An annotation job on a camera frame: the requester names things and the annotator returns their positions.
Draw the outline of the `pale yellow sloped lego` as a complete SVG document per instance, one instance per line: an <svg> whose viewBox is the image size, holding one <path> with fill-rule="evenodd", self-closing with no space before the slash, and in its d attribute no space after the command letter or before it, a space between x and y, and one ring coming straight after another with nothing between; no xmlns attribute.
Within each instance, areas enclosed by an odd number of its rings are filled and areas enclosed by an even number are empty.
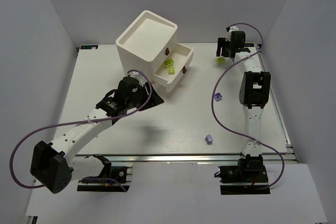
<svg viewBox="0 0 336 224"><path fill-rule="evenodd" d="M174 61L173 61L173 59L168 59L168 60L165 60L165 61L164 61L164 66L165 66L165 68L171 67L171 66L173 66L173 65L174 65Z"/></svg>

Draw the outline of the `yellow-green lego brick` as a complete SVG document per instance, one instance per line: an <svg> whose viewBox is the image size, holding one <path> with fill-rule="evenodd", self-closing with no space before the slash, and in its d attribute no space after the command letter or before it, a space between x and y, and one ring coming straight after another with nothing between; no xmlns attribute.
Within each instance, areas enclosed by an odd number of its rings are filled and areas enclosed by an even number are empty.
<svg viewBox="0 0 336 224"><path fill-rule="evenodd" d="M216 59L215 59L215 62L218 64L218 65L221 65L221 64L223 64L223 63L225 63L225 58L224 57L217 57Z"/></svg>

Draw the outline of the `light purple lego brick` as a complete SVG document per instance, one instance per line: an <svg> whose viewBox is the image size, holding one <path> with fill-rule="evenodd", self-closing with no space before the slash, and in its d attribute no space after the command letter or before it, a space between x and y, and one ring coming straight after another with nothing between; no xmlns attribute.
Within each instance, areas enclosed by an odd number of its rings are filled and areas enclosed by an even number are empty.
<svg viewBox="0 0 336 224"><path fill-rule="evenodd" d="M205 141L206 141L206 143L207 143L208 145L211 145L212 142L213 142L213 138L212 138L212 136L211 136L210 134L206 135L206 136L205 136Z"/></svg>

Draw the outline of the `green yellow lego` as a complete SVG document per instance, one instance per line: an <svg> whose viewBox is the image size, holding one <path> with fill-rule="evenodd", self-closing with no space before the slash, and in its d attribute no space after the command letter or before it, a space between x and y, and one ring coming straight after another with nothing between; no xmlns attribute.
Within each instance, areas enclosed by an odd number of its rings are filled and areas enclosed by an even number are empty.
<svg viewBox="0 0 336 224"><path fill-rule="evenodd" d="M175 74L175 68L173 66L168 67L168 74Z"/></svg>

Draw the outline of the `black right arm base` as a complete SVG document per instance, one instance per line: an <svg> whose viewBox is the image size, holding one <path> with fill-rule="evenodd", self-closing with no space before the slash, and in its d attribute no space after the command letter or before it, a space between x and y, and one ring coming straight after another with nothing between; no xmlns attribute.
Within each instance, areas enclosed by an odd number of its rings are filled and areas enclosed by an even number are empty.
<svg viewBox="0 0 336 224"><path fill-rule="evenodd" d="M222 195L269 195L268 176L262 155L240 158L237 165L220 166L214 174L219 178Z"/></svg>

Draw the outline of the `purple lego brick hollow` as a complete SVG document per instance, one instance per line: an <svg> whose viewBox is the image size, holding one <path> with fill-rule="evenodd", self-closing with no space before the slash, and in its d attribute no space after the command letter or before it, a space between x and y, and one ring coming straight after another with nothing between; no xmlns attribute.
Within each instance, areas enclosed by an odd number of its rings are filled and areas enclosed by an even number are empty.
<svg viewBox="0 0 336 224"><path fill-rule="evenodd" d="M223 99L223 96L220 93L215 93L214 94L214 99L215 99L215 101L218 102L218 101Z"/></svg>

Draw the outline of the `white drawer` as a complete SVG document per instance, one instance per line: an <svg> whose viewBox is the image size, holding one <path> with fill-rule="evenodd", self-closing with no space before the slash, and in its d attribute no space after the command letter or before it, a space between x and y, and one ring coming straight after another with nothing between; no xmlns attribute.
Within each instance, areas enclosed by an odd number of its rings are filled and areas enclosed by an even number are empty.
<svg viewBox="0 0 336 224"><path fill-rule="evenodd" d="M186 68L190 65L193 53L193 48L177 43L164 59L164 61L173 60L172 67L174 68L174 73L169 73L169 69L162 63L153 75L153 81L164 86L167 92L171 92L186 72Z"/></svg>

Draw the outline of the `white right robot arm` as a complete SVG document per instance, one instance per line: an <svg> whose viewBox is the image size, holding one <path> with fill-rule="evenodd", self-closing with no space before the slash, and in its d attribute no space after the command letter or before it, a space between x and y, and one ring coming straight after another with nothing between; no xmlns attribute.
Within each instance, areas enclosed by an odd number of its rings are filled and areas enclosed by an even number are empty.
<svg viewBox="0 0 336 224"><path fill-rule="evenodd" d="M245 116L247 143L242 154L247 157L259 157L261 146L258 142L261 133L261 118L269 100L271 74L262 70L253 56L257 55L254 46L246 45L246 35L238 27L227 28L227 36L217 40L216 56L229 58L243 74L239 91L239 102Z"/></svg>

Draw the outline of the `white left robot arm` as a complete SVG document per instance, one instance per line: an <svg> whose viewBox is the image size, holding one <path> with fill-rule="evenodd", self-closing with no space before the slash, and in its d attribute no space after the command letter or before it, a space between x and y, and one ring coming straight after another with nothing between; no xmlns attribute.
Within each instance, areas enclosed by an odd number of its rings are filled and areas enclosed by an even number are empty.
<svg viewBox="0 0 336 224"><path fill-rule="evenodd" d="M128 111L143 111L163 104L151 84L135 74L124 77L117 87L99 101L83 124L49 143L34 147L30 173L50 192L61 192L72 180L85 183L118 184L120 176L111 162L100 154L75 159L78 152L101 132L125 117Z"/></svg>

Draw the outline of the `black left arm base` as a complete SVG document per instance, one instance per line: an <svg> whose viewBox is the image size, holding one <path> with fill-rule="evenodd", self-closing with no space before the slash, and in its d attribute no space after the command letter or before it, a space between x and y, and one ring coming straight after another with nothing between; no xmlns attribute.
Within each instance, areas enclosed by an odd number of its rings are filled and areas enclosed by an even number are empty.
<svg viewBox="0 0 336 224"><path fill-rule="evenodd" d="M132 181L132 167L113 164L96 154L78 159L77 191L100 193L126 193Z"/></svg>

